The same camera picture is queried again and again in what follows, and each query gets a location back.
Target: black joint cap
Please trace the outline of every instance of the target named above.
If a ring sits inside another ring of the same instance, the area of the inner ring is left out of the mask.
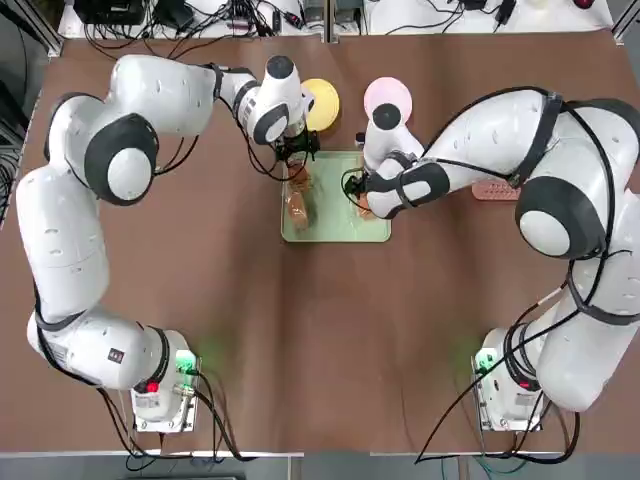
[[[604,245],[605,231],[591,200],[564,179],[543,176],[525,183],[515,210],[518,227],[522,216],[531,211],[544,212],[555,218],[569,235],[569,249],[554,258],[575,260]]]
[[[271,57],[267,62],[267,73],[273,78],[283,80],[293,73],[293,62],[284,55]]]
[[[116,154],[127,148],[144,152],[150,162],[151,178],[146,190],[137,198],[125,200],[111,191],[109,165]],[[101,200],[113,205],[133,205],[148,193],[153,182],[158,154],[158,137],[149,122],[142,116],[131,113],[102,127],[91,139],[84,158],[84,173],[87,183]]]
[[[400,110],[391,103],[378,105],[373,111],[373,123],[381,130],[393,130],[400,125],[401,119]]]

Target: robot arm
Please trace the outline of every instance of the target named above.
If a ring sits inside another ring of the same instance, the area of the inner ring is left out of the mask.
[[[607,244],[610,192],[603,161],[564,105],[538,90],[497,92],[454,117],[422,158],[412,157],[411,150],[394,151],[393,145],[377,152],[378,165],[366,161],[363,191],[373,213],[382,218],[482,179],[498,177],[521,186],[515,219],[525,241],[544,255],[573,262],[575,291],[565,288],[546,313],[515,331],[493,330],[476,356],[476,365],[486,364],[487,358],[495,362],[507,347],[579,310],[571,321],[516,352],[515,361],[485,377],[483,420],[494,430],[526,428],[540,390],[566,409],[589,408],[639,325],[640,200],[625,192],[625,186],[638,160],[640,113],[617,100],[568,104],[593,130],[611,164],[616,208]],[[399,114],[395,118],[399,123]],[[367,144],[381,143],[371,134],[380,137],[375,129],[367,130],[365,159]],[[600,261],[595,256],[605,250],[610,256],[598,288],[582,311],[577,296],[586,299]]]
[[[153,182],[158,133],[201,134],[217,98],[259,144],[299,129],[312,100],[286,57],[270,59],[259,84],[247,69],[128,55],[116,63],[104,100],[75,93],[60,99],[45,144],[49,163],[25,175],[16,191],[38,297],[29,343],[98,386],[132,389],[134,411],[147,422],[180,410],[176,364],[188,346],[177,332],[99,305],[109,268],[98,200],[139,202]]]

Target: brown table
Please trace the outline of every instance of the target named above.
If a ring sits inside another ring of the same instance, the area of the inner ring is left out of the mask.
[[[321,139],[328,150],[353,148],[365,128],[365,88],[384,75],[411,90],[410,127],[422,141],[476,97],[512,85],[640,107],[626,53],[605,31],[342,38],[331,46],[317,38],[221,41],[183,60],[244,65],[261,76],[274,54],[290,56],[303,79],[322,77],[338,90],[340,119]],[[66,43],[46,71],[24,171],[44,162],[55,99],[69,91],[103,96],[111,65],[83,41]],[[163,138],[160,157],[175,145]],[[101,217],[111,264],[104,304],[185,334],[223,378],[242,450],[415,451],[456,396],[453,365],[466,383],[464,369],[484,334],[557,286],[565,269],[521,240],[513,204],[477,202],[470,191],[400,215],[386,244],[285,244],[279,186],[251,170],[220,107],[184,166],[159,178],[142,204],[105,204]],[[53,372],[27,344],[33,298],[15,208],[0,235],[0,265],[0,451],[121,450],[98,395]],[[584,415],[582,451],[637,450],[638,365],[636,342]],[[415,447],[403,427],[402,397]],[[527,448],[562,450],[554,423],[531,435]],[[210,435],[203,416],[195,434],[167,446],[210,450]],[[489,445],[507,443],[498,435]],[[457,409],[430,451],[478,448]]]

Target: black cable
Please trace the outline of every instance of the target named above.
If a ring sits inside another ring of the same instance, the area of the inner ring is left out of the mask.
[[[164,164],[162,167],[156,167],[156,171],[155,174],[158,174],[159,172],[161,172],[162,170],[164,170],[165,168],[170,167],[173,162],[176,161],[176,158],[178,158],[178,155],[180,154],[180,150],[182,149],[182,146],[184,145],[184,137],[182,137],[180,139],[180,143],[178,144],[178,148],[176,149],[176,153],[173,154],[173,157],[171,157],[171,160],[169,160],[166,164]]]
[[[477,172],[481,172],[481,173],[486,173],[487,175],[491,175],[493,177],[496,178],[500,178],[502,180],[508,180],[510,175],[506,174],[506,173],[500,173],[500,172],[496,172],[495,170],[490,170],[488,168],[484,168],[484,167],[479,167],[477,165],[471,165],[468,163],[464,163],[464,162],[457,162],[455,160],[446,160],[443,158],[436,158],[435,159],[436,163],[445,163],[447,165],[454,165],[456,167],[462,167],[462,168],[466,168],[468,170],[475,170]]]
[[[211,392],[211,398],[213,398],[213,389],[211,388],[211,384],[209,383],[209,380],[207,379],[207,377],[205,377],[200,372],[198,372],[198,377],[201,378],[202,381],[205,383],[207,390]],[[218,411],[215,409],[213,405],[213,402],[209,400],[205,395],[203,395],[202,392],[200,392],[198,389],[194,389],[194,395],[196,396],[196,398],[202,401],[202,403],[204,403],[206,407],[209,409],[209,411],[211,412],[211,415],[213,416],[213,421],[218,425],[218,428],[220,429],[220,434],[222,435],[222,438],[224,439],[224,442],[227,445],[229,452],[231,452],[231,455],[233,456],[233,458],[243,463],[256,460],[257,457],[245,457],[238,451],[237,445],[229,437],[229,433],[227,432],[227,429],[225,427],[225,422],[220,418]]]
[[[22,35],[22,30],[18,26],[18,35],[20,35],[20,41],[22,43],[22,61],[23,61],[23,77],[22,77],[22,101],[24,102],[27,98],[27,88],[29,87],[29,61],[27,60],[27,45],[24,41],[24,35]]]
[[[517,91],[517,90],[534,90],[534,91],[541,91],[542,89],[538,89],[537,87],[517,87],[516,90],[514,89],[506,89],[504,91],[502,91],[503,93],[506,91]],[[494,92],[493,94],[490,94],[488,96],[485,96],[483,98],[490,98],[492,96],[497,95],[497,92]],[[465,107],[461,112],[459,112],[454,118],[457,118],[462,112],[468,110],[470,108],[470,106]],[[613,234],[613,221],[614,221],[614,214],[615,214],[615,191],[614,191],[614,182],[613,182],[613,172],[611,170],[611,164],[609,161],[609,158],[607,157],[607,154],[602,146],[602,144],[600,143],[600,140],[598,139],[598,137],[595,135],[595,133],[593,132],[593,130],[591,129],[591,127],[587,124],[587,122],[584,121],[584,119],[578,114],[578,112],[576,112],[573,108],[573,106],[571,104],[568,103],[564,103],[563,104],[563,111],[564,112],[568,112],[575,120],[576,122],[578,122],[578,124],[582,127],[582,129],[585,131],[585,133],[587,134],[587,136],[589,137],[589,139],[591,140],[591,142],[595,145],[596,149],[598,150],[598,154],[600,155],[601,161],[602,161],[602,167],[605,173],[605,177],[606,177],[606,183],[607,183],[607,194],[608,194],[608,216],[607,216],[607,225],[606,225],[606,230],[605,230],[605,239],[604,239],[604,251],[602,252],[602,255],[599,259],[598,262],[598,268],[596,270],[596,274],[594,277],[594,281],[593,284],[591,286],[591,289],[589,291],[589,294],[587,295],[586,299],[581,299],[581,298],[574,298],[576,304],[579,304],[579,302],[583,302],[585,305],[589,305],[591,303],[591,300],[593,299],[593,296],[595,295],[598,286],[600,284],[600,280],[602,278],[602,272],[604,271],[604,265],[606,263],[606,260],[608,258],[609,255],[609,247],[611,245],[611,237]],[[571,286],[571,284],[574,282],[573,280],[573,266],[574,266],[575,261],[571,260],[569,262],[569,268],[568,268],[568,272],[567,272],[567,283]],[[548,334],[549,332],[559,328],[560,326],[564,325],[565,323],[569,322],[570,320],[572,320],[576,315],[578,315],[580,311],[579,310],[574,310],[573,312],[571,312],[570,314],[568,314],[567,316],[565,316],[563,319],[559,320],[558,322],[556,322],[555,324],[541,330],[540,332],[536,333],[535,335],[532,335],[530,337],[527,337],[527,339],[519,342],[515,347],[512,347],[511,345],[508,346],[508,348],[503,352],[503,356],[502,358],[500,358],[500,360],[498,360],[494,365],[492,365],[489,369],[487,369],[481,376],[479,376],[478,378],[476,378],[457,398],[456,400],[447,408],[447,410],[445,411],[445,413],[440,417],[440,419],[438,420],[438,422],[436,423],[435,428],[433,429],[433,431],[431,432],[431,434],[429,435],[427,441],[425,442],[420,454],[418,455],[418,458],[415,460],[415,464],[421,463],[422,461],[424,461],[425,459],[423,459],[423,455],[425,453],[425,451],[427,450],[429,444],[431,443],[431,440],[433,439],[433,437],[435,436],[436,432],[438,431],[438,429],[440,428],[440,426],[442,425],[442,423],[444,422],[444,420],[447,418],[447,416],[451,413],[451,411],[456,407],[456,405],[462,401],[462,399],[465,397],[465,395],[467,393],[469,393],[473,388],[475,388],[476,385],[478,385],[478,383],[480,383],[484,378],[486,378],[491,372],[493,372],[496,368],[498,368],[502,363],[505,362],[506,358],[508,356],[512,356],[514,355],[514,353],[523,348],[525,345],[529,344],[530,342],[534,341],[537,338],[540,338],[546,334]],[[540,458],[536,458],[536,457],[531,457],[528,455],[522,455],[519,453],[515,453],[513,454],[514,457],[516,458],[520,458],[520,459],[526,459],[529,460],[531,462],[534,463],[542,463],[542,464],[546,464],[546,465],[553,465],[553,464],[557,464],[557,463],[561,463],[565,460],[567,460],[568,458],[571,457],[571,455],[573,454],[573,452],[575,451],[577,442],[578,442],[578,438],[580,435],[580,414],[579,413],[575,413],[575,426],[574,426],[574,434],[573,434],[573,438],[572,441],[569,445],[569,448],[567,448],[567,450],[565,451],[565,453],[563,455],[561,455],[558,458],[553,458],[553,459],[540,459]]]
[[[436,7],[435,3],[433,3],[431,0],[425,0],[429,5],[431,5],[433,7],[433,9],[438,12],[438,13],[458,13],[458,6],[460,5],[460,3],[458,3],[458,5],[456,5],[455,10],[443,10],[441,8]]]
[[[447,18],[446,20],[443,20],[442,22],[438,22],[438,23],[432,23],[429,25],[402,25],[400,27],[396,27],[392,30],[389,30],[387,33],[385,33],[385,35],[391,35],[392,33],[397,32],[398,30],[402,30],[405,28],[418,28],[418,29],[424,29],[424,28],[435,28],[435,27],[440,27],[442,25],[446,25],[456,14],[456,12],[452,13],[451,16],[449,16],[449,18]]]
[[[213,389],[211,388],[211,384],[209,383],[209,380],[201,373],[198,372],[198,377],[204,382],[205,386],[207,387],[207,392],[209,393],[209,398],[211,399],[211,407],[215,408],[215,404],[214,404],[214,396],[213,396]],[[222,442],[222,439],[224,437],[222,435],[220,435],[220,443]],[[219,448],[220,444],[216,444],[216,422],[213,422],[213,463],[222,463],[224,459],[218,460],[218,448]]]
[[[485,13],[487,15],[493,15],[494,13],[496,13],[500,7],[502,6],[502,4],[497,5],[496,7],[494,7],[492,10],[489,10],[488,12],[485,9],[480,10],[482,13]]]
[[[165,175],[165,174],[167,174],[169,172],[174,171],[176,168],[178,168],[180,165],[182,165],[187,160],[187,158],[189,158],[189,155],[191,155],[191,152],[193,152],[193,149],[196,147],[196,144],[198,143],[198,139],[199,138],[200,138],[200,135],[196,135],[193,138],[193,142],[191,143],[191,146],[189,147],[189,149],[186,151],[186,153],[182,156],[182,158],[180,160],[178,160],[173,165],[170,165],[173,162],[173,160],[175,159],[175,156],[174,156],[174,158],[172,158],[169,161],[169,165],[163,167],[162,170],[155,172],[154,175],[156,177],[159,177],[160,175]]]
[[[442,29],[442,33],[447,33],[447,30],[449,30],[449,27],[450,27],[451,25],[453,25],[454,23],[456,23],[458,20],[460,20],[460,19],[462,18],[462,16],[464,15],[464,10],[465,10],[465,9],[464,9],[464,4],[463,4],[463,3],[459,3],[458,5],[460,5],[460,6],[461,6],[461,8],[460,8],[460,15],[458,15],[458,16],[453,20],[453,22],[451,22],[451,23],[450,23],[450,24],[448,24],[446,27],[444,27],[444,28]]]
[[[350,170],[345,170],[342,173],[342,177],[340,177],[340,187],[342,188],[342,193],[344,194],[345,197],[347,197],[347,200],[349,200],[349,202],[351,202],[353,205],[358,207],[360,210],[364,210],[365,212],[371,212],[371,209],[369,209],[367,207],[363,207],[358,202],[355,202],[351,198],[351,195],[349,195],[349,193],[347,192],[347,187],[346,187],[346,185],[344,183],[344,177],[346,177],[347,175],[349,175],[351,173],[356,173],[356,172],[362,172],[363,175],[366,174],[365,171],[364,171],[364,168],[352,168]]]

